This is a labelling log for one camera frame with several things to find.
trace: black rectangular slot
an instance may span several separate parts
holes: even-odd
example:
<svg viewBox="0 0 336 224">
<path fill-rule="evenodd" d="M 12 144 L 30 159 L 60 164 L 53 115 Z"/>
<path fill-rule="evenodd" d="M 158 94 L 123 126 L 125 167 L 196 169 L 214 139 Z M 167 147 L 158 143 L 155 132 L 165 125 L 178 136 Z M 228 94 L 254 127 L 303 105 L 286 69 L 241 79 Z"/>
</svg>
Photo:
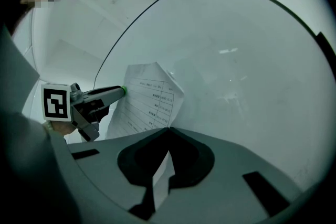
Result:
<svg viewBox="0 0 336 224">
<path fill-rule="evenodd" d="M 245 174 L 243 178 L 270 217 L 289 206 L 285 198 L 259 172 Z"/>
<path fill-rule="evenodd" d="M 98 153 L 99 153 L 98 150 L 88 150 L 88 151 L 81 151 L 81 152 L 72 153 L 72 156 L 73 156 L 74 159 L 82 159 L 82 158 L 85 158 L 85 157 L 96 155 Z"/>
</svg>

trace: paper sheet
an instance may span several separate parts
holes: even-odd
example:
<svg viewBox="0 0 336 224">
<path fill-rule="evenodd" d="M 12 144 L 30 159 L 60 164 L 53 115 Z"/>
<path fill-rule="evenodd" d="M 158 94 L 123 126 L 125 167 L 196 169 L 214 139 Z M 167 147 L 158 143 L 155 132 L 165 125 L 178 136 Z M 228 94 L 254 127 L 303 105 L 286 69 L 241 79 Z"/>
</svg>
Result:
<svg viewBox="0 0 336 224">
<path fill-rule="evenodd" d="M 155 210 L 162 205 L 169 195 L 169 179 L 175 175 L 172 156 L 168 151 L 159 169 L 153 176 L 153 199 Z"/>
<path fill-rule="evenodd" d="M 127 93 L 118 101 L 107 139 L 171 126 L 184 93 L 157 62 L 128 66 L 124 85 Z"/>
</svg>

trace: white paper document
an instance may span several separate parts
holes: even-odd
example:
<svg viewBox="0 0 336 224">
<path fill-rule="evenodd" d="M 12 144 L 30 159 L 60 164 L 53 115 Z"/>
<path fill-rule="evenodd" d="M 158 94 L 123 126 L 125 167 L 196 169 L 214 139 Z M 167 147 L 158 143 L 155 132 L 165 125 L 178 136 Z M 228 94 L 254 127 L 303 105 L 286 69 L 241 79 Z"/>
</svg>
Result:
<svg viewBox="0 0 336 224">
<path fill-rule="evenodd" d="M 107 139 L 171 126 L 184 93 L 157 62 L 128 66 L 124 85 L 127 93 L 118 101 Z"/>
</svg>

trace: green tip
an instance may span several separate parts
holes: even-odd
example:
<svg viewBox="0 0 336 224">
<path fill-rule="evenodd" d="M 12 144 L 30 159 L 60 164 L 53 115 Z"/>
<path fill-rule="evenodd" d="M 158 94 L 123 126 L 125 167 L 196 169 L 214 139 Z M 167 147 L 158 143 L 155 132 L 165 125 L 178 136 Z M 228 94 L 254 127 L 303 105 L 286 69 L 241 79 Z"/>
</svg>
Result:
<svg viewBox="0 0 336 224">
<path fill-rule="evenodd" d="M 127 93 L 127 88 L 126 88 L 126 86 L 121 86 L 121 88 L 124 89 L 124 92 L 125 92 L 125 94 L 126 94 L 126 93 Z"/>
</svg>

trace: black cutout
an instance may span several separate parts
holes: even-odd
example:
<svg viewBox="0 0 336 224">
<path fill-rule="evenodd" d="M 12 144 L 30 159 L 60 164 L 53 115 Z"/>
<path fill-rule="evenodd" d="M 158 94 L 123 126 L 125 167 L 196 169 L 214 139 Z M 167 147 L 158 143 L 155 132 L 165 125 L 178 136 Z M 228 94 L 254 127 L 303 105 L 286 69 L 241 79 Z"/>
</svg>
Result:
<svg viewBox="0 0 336 224">
<path fill-rule="evenodd" d="M 82 158 L 85 158 L 85 157 L 96 155 L 98 153 L 99 153 L 98 150 L 87 150 L 87 151 L 72 153 L 72 156 L 73 156 L 74 159 L 82 159 Z"/>
<path fill-rule="evenodd" d="M 175 170 L 169 179 L 169 191 L 197 185 L 215 163 L 208 146 L 174 128 L 164 128 L 124 148 L 118 155 L 120 170 L 131 184 L 146 187 L 142 203 L 129 211 L 142 219 L 148 220 L 155 212 L 152 177 L 168 151 Z"/>
<path fill-rule="evenodd" d="M 245 174 L 243 178 L 270 217 L 275 216 L 289 206 L 289 202 L 258 172 Z"/>
</svg>

